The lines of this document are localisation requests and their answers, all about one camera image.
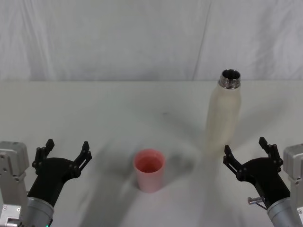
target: bottle opening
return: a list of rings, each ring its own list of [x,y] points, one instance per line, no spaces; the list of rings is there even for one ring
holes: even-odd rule
[[[239,79],[241,76],[237,70],[224,70],[222,75],[227,79]]]

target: white table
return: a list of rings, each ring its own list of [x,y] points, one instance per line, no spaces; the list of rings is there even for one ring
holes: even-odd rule
[[[22,141],[30,163],[49,138],[49,157],[74,160],[85,140],[93,156],[67,182],[53,227],[271,227],[257,197],[222,164],[203,158],[201,141],[215,82],[32,82],[0,84],[0,140]],[[231,148],[242,163],[265,157],[258,139],[303,142],[303,82],[244,81],[241,119]],[[155,148],[167,158],[166,186],[134,186],[131,158]],[[286,174],[282,178],[289,185]],[[29,189],[36,175],[27,170]]]

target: metal cylinder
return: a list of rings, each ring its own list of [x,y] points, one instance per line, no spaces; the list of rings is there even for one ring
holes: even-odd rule
[[[27,212],[20,217],[25,226],[45,227],[51,224],[53,218],[53,207],[44,200],[28,197]]]
[[[281,199],[267,209],[267,215],[275,227],[298,227],[297,218],[290,204],[290,197]]]
[[[237,70],[224,70],[219,85],[225,89],[236,89],[241,85],[241,75]]]

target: cup rim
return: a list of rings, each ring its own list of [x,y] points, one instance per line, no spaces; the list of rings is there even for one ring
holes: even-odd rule
[[[159,155],[162,156],[162,158],[163,158],[163,164],[162,164],[161,168],[158,169],[157,171],[151,172],[151,173],[147,173],[147,172],[141,171],[140,169],[137,168],[137,166],[136,166],[136,164],[135,164],[135,160],[136,160],[137,156],[138,156],[140,153],[146,152],[146,151],[148,151],[148,150],[155,151],[157,154],[159,154]],[[165,161],[165,156],[164,156],[160,151],[155,150],[155,149],[152,149],[152,148],[147,148],[147,149],[140,150],[138,153],[136,153],[136,155],[134,156],[134,159],[133,159],[133,166],[134,166],[135,170],[137,170],[137,171],[140,172],[140,173],[148,174],[148,175],[152,175],[152,174],[158,173],[160,170],[162,170],[162,169],[164,168],[165,163],[166,163],[166,161]]]

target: metal bottle neck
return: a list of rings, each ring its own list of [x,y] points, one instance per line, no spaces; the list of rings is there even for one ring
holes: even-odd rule
[[[236,89],[241,85],[241,74],[236,70],[224,70],[218,83],[225,89]]]

